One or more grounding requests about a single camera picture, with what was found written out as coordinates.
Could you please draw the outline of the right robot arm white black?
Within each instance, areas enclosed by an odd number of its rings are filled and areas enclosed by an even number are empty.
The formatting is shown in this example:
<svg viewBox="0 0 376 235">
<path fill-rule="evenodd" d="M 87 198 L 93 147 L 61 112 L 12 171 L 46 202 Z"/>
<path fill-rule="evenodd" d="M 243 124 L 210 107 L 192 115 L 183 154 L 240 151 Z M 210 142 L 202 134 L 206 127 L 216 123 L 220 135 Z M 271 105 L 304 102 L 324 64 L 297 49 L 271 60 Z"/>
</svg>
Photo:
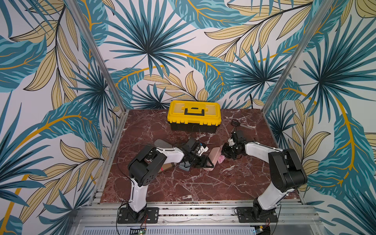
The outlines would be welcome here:
<svg viewBox="0 0 376 235">
<path fill-rule="evenodd" d="M 248 141 L 240 130 L 231 133 L 231 137 L 222 148 L 222 155 L 233 160 L 239 155 L 249 155 L 269 164 L 271 183 L 264 193 L 254 200 L 252 210 L 255 214 L 273 211 L 288 193 L 308 181 L 295 150 L 279 149 L 256 141 Z"/>
</svg>

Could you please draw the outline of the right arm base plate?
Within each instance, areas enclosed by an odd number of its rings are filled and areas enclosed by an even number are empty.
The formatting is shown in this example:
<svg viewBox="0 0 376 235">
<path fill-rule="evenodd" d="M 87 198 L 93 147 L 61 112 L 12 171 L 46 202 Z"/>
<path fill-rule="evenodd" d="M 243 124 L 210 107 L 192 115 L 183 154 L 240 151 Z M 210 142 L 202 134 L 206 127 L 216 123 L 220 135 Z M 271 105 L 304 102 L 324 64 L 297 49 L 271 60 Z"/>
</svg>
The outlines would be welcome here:
<svg viewBox="0 0 376 235">
<path fill-rule="evenodd" d="M 278 222 L 278 216 L 275 209 L 266 211 L 254 207 L 236 207 L 234 213 L 238 217 L 239 223 Z"/>
</svg>

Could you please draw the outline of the pink cloth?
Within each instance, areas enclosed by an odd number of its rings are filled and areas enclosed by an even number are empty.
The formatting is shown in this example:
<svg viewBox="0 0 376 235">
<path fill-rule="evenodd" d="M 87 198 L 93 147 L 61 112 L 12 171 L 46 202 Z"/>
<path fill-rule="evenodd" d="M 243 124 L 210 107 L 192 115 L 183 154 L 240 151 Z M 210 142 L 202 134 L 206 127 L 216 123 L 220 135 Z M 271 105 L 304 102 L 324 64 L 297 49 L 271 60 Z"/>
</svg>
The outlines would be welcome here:
<svg viewBox="0 0 376 235">
<path fill-rule="evenodd" d="M 226 157 L 224 156 L 224 155 L 220 155 L 219 156 L 219 158 L 218 158 L 218 160 L 217 160 L 217 163 L 218 164 L 221 164 L 221 163 L 223 163 L 223 161 L 226 159 Z"/>
</svg>

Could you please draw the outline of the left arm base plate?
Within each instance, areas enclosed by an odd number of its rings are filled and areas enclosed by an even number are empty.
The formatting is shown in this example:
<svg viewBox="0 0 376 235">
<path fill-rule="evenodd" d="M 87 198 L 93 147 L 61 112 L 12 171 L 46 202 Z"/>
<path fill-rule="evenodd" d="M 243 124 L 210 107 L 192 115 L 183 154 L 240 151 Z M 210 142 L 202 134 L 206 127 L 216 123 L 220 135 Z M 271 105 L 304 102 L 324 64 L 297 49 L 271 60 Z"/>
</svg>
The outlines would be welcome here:
<svg viewBox="0 0 376 235">
<path fill-rule="evenodd" d="M 130 207 L 120 208 L 117 216 L 118 224 L 156 224 L 159 218 L 158 207 L 145 207 L 140 212 L 133 211 Z"/>
</svg>

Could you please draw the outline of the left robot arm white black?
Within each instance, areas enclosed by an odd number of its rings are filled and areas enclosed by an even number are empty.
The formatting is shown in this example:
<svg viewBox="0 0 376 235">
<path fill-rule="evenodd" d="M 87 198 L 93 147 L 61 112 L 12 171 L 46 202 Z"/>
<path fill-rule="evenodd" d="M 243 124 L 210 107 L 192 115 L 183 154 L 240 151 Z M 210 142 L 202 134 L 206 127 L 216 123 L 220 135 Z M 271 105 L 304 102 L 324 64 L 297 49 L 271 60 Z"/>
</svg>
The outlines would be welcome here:
<svg viewBox="0 0 376 235">
<path fill-rule="evenodd" d="M 183 169 L 214 168 L 212 160 L 205 155 L 206 144 L 190 138 L 178 147 L 163 148 L 146 145 L 128 165 L 131 180 L 130 209 L 140 213 L 146 208 L 148 185 L 165 164 L 182 164 Z"/>
</svg>

